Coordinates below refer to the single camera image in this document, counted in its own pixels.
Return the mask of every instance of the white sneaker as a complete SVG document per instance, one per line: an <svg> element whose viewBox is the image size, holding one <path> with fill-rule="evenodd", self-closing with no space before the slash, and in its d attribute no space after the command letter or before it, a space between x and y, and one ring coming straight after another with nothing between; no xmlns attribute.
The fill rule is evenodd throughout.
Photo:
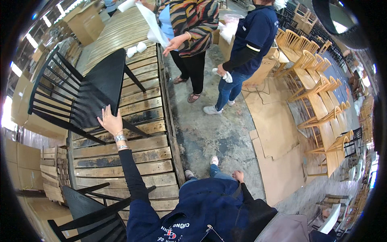
<svg viewBox="0 0 387 242"><path fill-rule="evenodd" d="M212 164L219 165L219 159L217 158L216 155L211 156L210 165Z"/></svg>
<svg viewBox="0 0 387 242"><path fill-rule="evenodd" d="M194 177L193 172L190 170L185 170L184 175L185 175L186 180L189 180L189 179L191 179L191 177Z"/></svg>
<svg viewBox="0 0 387 242"><path fill-rule="evenodd" d="M228 100L228 101L227 101L227 104L231 107L231 106L233 106L233 105L235 104L235 100L234 100L234 101Z"/></svg>
<svg viewBox="0 0 387 242"><path fill-rule="evenodd" d="M215 105L214 105L214 106L204 107L204 108L203 108L203 111L204 111L206 114L209 114L209 115L212 115L212 114L221 114L221 113L223 112L223 108L222 108L222 110L217 111L216 108L215 108Z"/></svg>

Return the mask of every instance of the sandal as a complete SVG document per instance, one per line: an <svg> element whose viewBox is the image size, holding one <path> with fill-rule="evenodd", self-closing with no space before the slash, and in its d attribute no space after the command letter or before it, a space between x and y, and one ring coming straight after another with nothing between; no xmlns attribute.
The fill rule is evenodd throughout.
<svg viewBox="0 0 387 242"><path fill-rule="evenodd" d="M189 103L193 103L194 101L196 101L196 100L199 99L200 95L201 95L201 94L194 94L194 93L191 93L191 94L188 96L187 101L188 101Z"/></svg>
<svg viewBox="0 0 387 242"><path fill-rule="evenodd" d="M186 82L186 81L188 81L188 78L187 78L187 79L183 79L183 78L181 78L180 76L178 76L178 77L176 77L176 78L173 80L173 83L174 83L174 84L179 84L179 83L181 83L181 82Z"/></svg>

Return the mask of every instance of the black pants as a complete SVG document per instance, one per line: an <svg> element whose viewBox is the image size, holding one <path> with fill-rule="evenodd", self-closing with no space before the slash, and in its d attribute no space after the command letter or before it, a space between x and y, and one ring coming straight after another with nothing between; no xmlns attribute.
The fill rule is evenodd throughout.
<svg viewBox="0 0 387 242"><path fill-rule="evenodd" d="M193 93L201 94L203 91L205 52L192 57L181 58L178 51L172 50L171 56L177 68L182 72L180 77L183 79L190 77Z"/></svg>
<svg viewBox="0 0 387 242"><path fill-rule="evenodd" d="M114 11L108 12L109 16L110 16L110 17L112 17L112 16L113 16L113 14L114 14L116 11L117 11L117 9L116 9L116 10L114 10Z"/></svg>

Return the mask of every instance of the patterned blouse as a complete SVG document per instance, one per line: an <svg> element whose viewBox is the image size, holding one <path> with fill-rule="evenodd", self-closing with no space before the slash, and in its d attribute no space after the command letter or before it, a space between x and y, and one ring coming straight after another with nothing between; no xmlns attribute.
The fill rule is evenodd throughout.
<svg viewBox="0 0 387 242"><path fill-rule="evenodd" d="M211 32L219 23L217 0L159 0L154 13L159 25L159 15L165 6L170 5L173 32L176 36L188 31L192 38L180 45L180 57L191 57L208 49L212 43Z"/></svg>

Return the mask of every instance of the black sleeve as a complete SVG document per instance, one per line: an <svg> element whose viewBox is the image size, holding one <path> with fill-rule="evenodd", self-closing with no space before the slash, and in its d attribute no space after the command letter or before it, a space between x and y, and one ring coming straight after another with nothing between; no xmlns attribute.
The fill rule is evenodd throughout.
<svg viewBox="0 0 387 242"><path fill-rule="evenodd" d="M253 45L253 48L260 50L260 47ZM259 54L259 51L253 50L249 47L245 47L240 50L235 56L233 56L229 61L223 64L223 69L226 71L231 71L237 66L243 65L252 58L256 57Z"/></svg>
<svg viewBox="0 0 387 242"><path fill-rule="evenodd" d="M244 204L248 204L254 201L254 198L251 196L250 192L247 190L246 184L241 183L242 193L243 193L243 200Z"/></svg>
<svg viewBox="0 0 387 242"><path fill-rule="evenodd" d="M141 199L150 203L148 197L148 190L141 178L140 172L134 163L132 151L130 149L123 149L118 152L120 156L122 170L125 176L126 184L130 192L130 197L133 200Z"/></svg>

